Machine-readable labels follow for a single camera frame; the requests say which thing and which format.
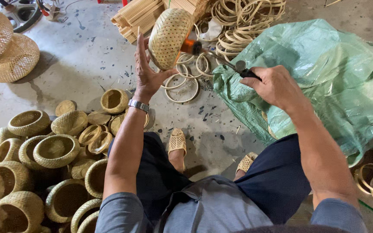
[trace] hand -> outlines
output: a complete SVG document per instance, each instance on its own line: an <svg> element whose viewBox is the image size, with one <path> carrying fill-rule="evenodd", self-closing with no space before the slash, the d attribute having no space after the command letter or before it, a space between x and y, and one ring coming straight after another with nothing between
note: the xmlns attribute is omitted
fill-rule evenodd
<svg viewBox="0 0 373 233"><path fill-rule="evenodd" d="M290 117L293 113L306 112L306 110L313 112L310 100L304 96L284 66L251 67L250 70L262 81L245 77L240 82L252 87L267 103L283 109Z"/></svg>
<svg viewBox="0 0 373 233"><path fill-rule="evenodd" d="M149 104L152 96L158 91L159 87L170 76L177 74L176 69L156 73L150 66L150 56L146 56L145 50L148 49L149 38L143 39L143 34L138 30L138 46L135 52L136 60L136 91L134 100Z"/></svg>

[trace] gray shirt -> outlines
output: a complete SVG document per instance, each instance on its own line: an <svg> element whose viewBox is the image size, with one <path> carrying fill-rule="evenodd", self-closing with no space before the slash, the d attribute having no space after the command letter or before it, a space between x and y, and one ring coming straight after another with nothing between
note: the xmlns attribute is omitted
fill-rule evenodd
<svg viewBox="0 0 373 233"><path fill-rule="evenodd" d="M181 196L187 201L179 202ZM142 204L135 194L115 193L101 204L96 233L143 232L143 218ZM317 206L311 224L366 232L361 214L352 205L334 198ZM155 231L236 232L268 225L272 225L270 219L234 182L210 176L174 193Z"/></svg>

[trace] wristwatch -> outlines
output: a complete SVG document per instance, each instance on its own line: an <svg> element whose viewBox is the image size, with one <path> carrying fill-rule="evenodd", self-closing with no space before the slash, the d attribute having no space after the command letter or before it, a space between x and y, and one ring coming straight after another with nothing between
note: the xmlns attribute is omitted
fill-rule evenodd
<svg viewBox="0 0 373 233"><path fill-rule="evenodd" d="M129 100L128 106L138 108L146 113L149 111L149 105L133 99Z"/></svg>

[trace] green plastic bag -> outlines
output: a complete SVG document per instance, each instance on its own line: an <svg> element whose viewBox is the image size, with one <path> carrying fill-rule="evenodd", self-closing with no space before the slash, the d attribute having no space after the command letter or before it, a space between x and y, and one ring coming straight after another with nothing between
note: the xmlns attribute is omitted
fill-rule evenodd
<svg viewBox="0 0 373 233"><path fill-rule="evenodd" d="M231 62L239 60L248 68L286 67L350 166L373 148L373 43L314 19L266 29ZM275 141L271 135L280 139L296 132L283 110L239 83L231 68L220 65L213 74L214 91L265 146Z"/></svg>

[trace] person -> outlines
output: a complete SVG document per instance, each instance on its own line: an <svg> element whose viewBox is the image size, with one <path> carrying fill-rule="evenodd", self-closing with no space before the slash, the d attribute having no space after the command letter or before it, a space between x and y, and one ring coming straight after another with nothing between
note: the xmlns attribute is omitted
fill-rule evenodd
<svg viewBox="0 0 373 233"><path fill-rule="evenodd" d="M148 39L139 33L137 89L133 100L149 104L176 70L155 73ZM169 154L159 136L143 132L146 112L130 107L109 150L96 233L117 232L367 232L344 154L297 83L283 66L252 67L262 82L241 83L283 109L297 134L251 153L234 181L219 175L191 182L184 171L185 137L174 129ZM286 221L313 192L311 225Z"/></svg>

